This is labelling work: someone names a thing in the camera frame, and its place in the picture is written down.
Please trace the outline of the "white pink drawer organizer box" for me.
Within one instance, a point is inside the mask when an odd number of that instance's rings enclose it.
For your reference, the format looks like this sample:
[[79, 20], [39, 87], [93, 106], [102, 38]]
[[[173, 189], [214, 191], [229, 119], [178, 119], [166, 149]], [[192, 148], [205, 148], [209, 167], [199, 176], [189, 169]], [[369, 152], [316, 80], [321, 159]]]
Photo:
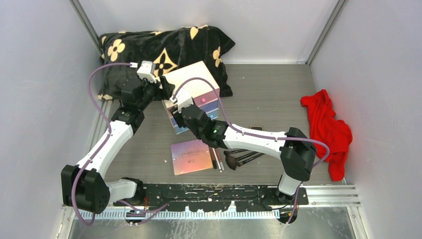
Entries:
[[[178, 70], [166, 73], [163, 75], [167, 82], [173, 84], [177, 89], [186, 80], [193, 77], [200, 77], [207, 80], [219, 93], [219, 86], [209, 72], [204, 62], [197, 62], [189, 66], [180, 68]], [[219, 116], [219, 99], [213, 92], [212, 88], [201, 80], [193, 80], [183, 86], [183, 88], [191, 93], [194, 103], [213, 120]], [[181, 134], [188, 131], [188, 128], [179, 127], [173, 119], [169, 109], [175, 104], [170, 100], [162, 100], [164, 109], [167, 110], [167, 115], [172, 124], [175, 134]]]

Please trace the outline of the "black square compact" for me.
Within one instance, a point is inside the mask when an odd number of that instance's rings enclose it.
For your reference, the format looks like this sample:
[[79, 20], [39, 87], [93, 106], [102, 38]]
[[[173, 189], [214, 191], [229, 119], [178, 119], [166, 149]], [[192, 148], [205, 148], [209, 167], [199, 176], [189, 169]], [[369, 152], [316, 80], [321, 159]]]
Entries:
[[263, 131], [263, 127], [262, 126], [252, 125], [249, 128], [250, 129], [253, 129], [253, 130]]

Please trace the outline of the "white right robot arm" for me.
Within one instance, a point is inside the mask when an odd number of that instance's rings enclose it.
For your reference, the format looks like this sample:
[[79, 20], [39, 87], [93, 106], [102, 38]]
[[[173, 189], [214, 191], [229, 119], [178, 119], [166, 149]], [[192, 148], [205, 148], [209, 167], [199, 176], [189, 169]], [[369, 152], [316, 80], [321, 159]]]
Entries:
[[188, 128], [193, 135], [212, 148], [247, 149], [281, 160], [284, 173], [276, 191], [277, 200], [291, 203], [302, 182], [309, 181], [317, 149], [297, 128], [288, 132], [267, 132], [242, 128], [211, 119], [196, 105], [183, 109], [170, 108], [177, 125]]

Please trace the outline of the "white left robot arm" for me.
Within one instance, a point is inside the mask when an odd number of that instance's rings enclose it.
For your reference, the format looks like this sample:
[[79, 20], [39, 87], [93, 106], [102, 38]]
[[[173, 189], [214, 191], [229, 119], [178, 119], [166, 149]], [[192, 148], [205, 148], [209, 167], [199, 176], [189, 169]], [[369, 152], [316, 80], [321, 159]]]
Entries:
[[174, 89], [175, 85], [161, 76], [156, 83], [142, 80], [131, 92], [123, 91], [120, 106], [100, 140], [76, 165], [66, 165], [62, 169], [64, 205], [100, 214], [108, 204], [117, 201], [127, 201], [134, 206], [144, 202], [146, 191], [141, 180], [123, 177], [105, 182], [104, 177], [117, 153], [141, 126], [144, 110], [153, 100], [170, 99]]

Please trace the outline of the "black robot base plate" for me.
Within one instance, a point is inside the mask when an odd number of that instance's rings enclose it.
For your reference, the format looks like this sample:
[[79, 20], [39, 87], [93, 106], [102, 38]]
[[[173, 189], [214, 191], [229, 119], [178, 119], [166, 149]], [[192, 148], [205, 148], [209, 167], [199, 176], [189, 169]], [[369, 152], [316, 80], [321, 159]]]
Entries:
[[144, 184], [143, 197], [133, 206], [157, 209], [168, 204], [167, 211], [225, 212], [234, 205], [237, 212], [267, 212], [273, 208], [288, 209], [294, 200], [281, 198], [273, 185], [239, 184]]

